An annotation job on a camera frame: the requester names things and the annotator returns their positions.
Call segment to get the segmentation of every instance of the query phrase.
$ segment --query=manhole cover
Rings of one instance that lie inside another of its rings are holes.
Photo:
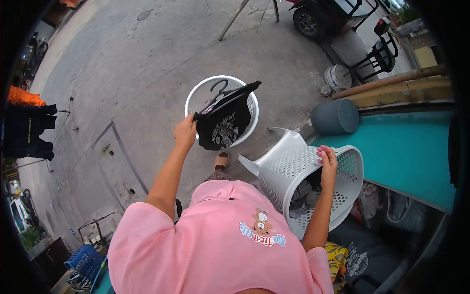
[[[144,12],[142,12],[141,14],[139,14],[139,16],[137,17],[137,20],[143,20],[143,19],[146,19],[149,15],[150,15],[150,12],[152,12],[153,9],[151,10],[145,10]]]

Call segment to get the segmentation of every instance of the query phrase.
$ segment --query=woman's left hand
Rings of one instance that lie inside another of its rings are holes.
[[[181,147],[187,151],[191,149],[196,139],[196,123],[193,121],[194,114],[188,114],[187,117],[176,127],[174,137],[176,147]]]

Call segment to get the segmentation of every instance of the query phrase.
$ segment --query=yellow patterned bag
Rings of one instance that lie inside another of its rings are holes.
[[[326,253],[328,254],[329,271],[331,274],[331,282],[335,294],[341,291],[346,284],[346,258],[348,257],[348,249],[332,243],[326,242]]]

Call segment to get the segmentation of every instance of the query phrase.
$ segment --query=cartoon bear print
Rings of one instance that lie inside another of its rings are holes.
[[[260,235],[269,235],[269,229],[272,229],[273,225],[267,222],[267,215],[261,212],[261,209],[256,208],[256,214],[251,216],[255,219],[253,230]]]

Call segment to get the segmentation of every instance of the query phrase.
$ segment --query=foot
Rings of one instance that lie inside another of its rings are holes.
[[[228,157],[228,152],[221,152],[217,154],[215,158],[214,170],[225,170],[225,168],[228,166]]]

